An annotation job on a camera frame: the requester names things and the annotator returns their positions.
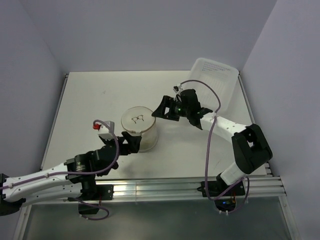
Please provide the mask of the white mesh laundry bag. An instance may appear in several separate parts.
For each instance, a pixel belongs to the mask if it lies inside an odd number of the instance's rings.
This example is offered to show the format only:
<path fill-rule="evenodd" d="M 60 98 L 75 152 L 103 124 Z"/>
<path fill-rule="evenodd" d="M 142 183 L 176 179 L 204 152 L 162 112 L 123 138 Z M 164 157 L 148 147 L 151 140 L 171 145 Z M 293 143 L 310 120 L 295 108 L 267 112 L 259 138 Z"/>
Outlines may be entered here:
<path fill-rule="evenodd" d="M 141 153 L 151 150 L 158 141 L 156 118 L 152 113 L 153 111 L 145 106 L 135 106 L 121 116 L 122 128 L 132 136 L 141 137 Z"/>

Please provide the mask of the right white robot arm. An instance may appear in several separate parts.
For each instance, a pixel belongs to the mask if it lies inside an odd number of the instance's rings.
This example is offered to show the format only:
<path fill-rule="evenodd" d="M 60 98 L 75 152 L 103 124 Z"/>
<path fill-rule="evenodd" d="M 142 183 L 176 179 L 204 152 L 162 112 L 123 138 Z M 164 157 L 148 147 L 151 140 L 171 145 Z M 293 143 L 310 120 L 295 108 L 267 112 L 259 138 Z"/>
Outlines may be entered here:
<path fill-rule="evenodd" d="M 215 111 L 201 106 L 194 89 L 179 91 L 176 97 L 163 96 L 152 116 L 171 121 L 186 118 L 192 126 L 208 131 L 209 140 L 215 134 L 231 143 L 234 162 L 215 181 L 204 180 L 202 189 L 210 200 L 229 194 L 239 182 L 273 157 L 257 124 L 246 126 L 218 116 Z"/>

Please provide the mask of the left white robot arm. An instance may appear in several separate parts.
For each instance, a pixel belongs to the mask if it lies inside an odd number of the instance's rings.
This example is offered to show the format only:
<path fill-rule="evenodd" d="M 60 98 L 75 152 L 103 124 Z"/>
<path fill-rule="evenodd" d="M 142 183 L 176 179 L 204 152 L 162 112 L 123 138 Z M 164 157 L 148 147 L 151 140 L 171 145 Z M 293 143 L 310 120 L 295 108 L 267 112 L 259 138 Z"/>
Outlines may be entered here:
<path fill-rule="evenodd" d="M 0 214 L 14 214 L 21 207 L 48 199 L 80 198 L 91 200 L 98 188 L 96 177 L 109 174 L 119 165 L 119 156 L 136 154 L 140 150 L 141 136 L 123 131 L 121 136 L 99 133 L 103 146 L 100 149 L 78 154 L 50 169 L 25 176 L 0 175 Z"/>

